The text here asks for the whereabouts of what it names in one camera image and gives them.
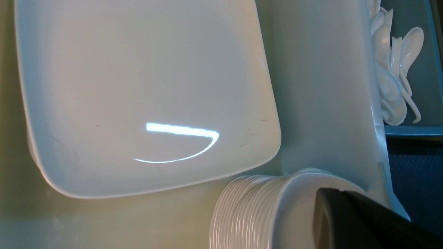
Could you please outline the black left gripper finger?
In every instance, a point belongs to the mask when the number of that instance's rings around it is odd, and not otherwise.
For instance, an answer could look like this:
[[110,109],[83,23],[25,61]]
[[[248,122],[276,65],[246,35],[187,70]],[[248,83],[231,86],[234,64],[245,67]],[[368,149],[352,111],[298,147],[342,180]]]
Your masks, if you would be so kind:
[[441,237],[356,191],[319,188],[315,249],[441,249]]

